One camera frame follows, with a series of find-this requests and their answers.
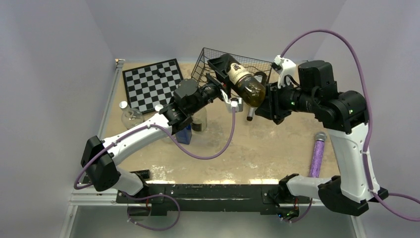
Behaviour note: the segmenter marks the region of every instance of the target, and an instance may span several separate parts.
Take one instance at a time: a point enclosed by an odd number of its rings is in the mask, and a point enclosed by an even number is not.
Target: jar label
[[[237,63],[232,63],[230,65],[230,70],[227,72],[227,76],[229,76],[229,80],[232,81],[233,84],[236,84],[238,81],[244,78],[245,75],[250,75],[248,70],[246,70],[242,65]]]

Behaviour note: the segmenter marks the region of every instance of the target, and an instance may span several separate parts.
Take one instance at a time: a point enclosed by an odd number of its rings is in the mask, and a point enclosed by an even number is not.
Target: white wall
[[[83,0],[2,0],[0,39],[0,237],[58,237],[115,61]]]
[[[116,58],[196,61],[203,47],[273,60],[299,34],[330,28],[345,0],[86,0]],[[290,50],[312,58],[325,36]]]
[[[332,30],[354,46],[372,103],[371,156],[379,184],[391,192],[420,198],[418,0],[347,0]],[[340,90],[358,89],[360,80],[345,46],[328,37],[316,54],[332,63]],[[393,208],[419,217],[420,208],[399,198],[385,200]],[[419,237],[420,225],[402,220],[377,204],[363,214],[367,237]]]

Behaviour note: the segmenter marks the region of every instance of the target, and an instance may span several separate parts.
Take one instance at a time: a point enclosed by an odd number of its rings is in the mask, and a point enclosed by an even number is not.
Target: brown glass bottle
[[[245,103],[251,107],[259,107],[263,103],[265,87],[231,55],[229,55],[226,73],[229,76],[229,80],[235,85],[233,90]]]

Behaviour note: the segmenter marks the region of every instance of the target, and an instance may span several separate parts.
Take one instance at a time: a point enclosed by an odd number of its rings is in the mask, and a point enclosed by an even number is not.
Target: clear plastic bottle
[[[127,130],[145,121],[143,114],[137,108],[130,108],[126,101],[120,102],[119,108],[122,110],[121,121]]]
[[[207,110],[201,108],[198,112],[192,116],[193,122],[191,123],[191,129],[195,132],[203,132],[207,128]]]

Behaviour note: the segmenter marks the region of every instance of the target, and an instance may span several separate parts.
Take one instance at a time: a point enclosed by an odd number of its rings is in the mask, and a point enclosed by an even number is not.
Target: table
[[[126,62],[123,70],[149,63]],[[190,78],[194,63],[180,63],[184,78]],[[270,81],[276,80],[272,73]],[[118,104],[126,101],[122,75],[115,89],[105,137],[126,130],[121,122]],[[190,145],[183,145],[190,152],[210,156],[220,151],[229,137],[232,114],[222,101],[206,106],[208,127],[202,134],[193,132]],[[236,183],[276,184],[288,174],[308,175],[314,149],[314,135],[326,131],[312,114],[292,113],[280,125],[260,117],[246,120],[248,106],[236,115],[236,127],[229,148],[219,157],[201,161],[184,154],[173,143],[156,141],[137,151],[119,166],[128,171],[150,169],[152,181],[148,183]],[[325,144],[321,177],[338,175],[338,167],[328,139]]]

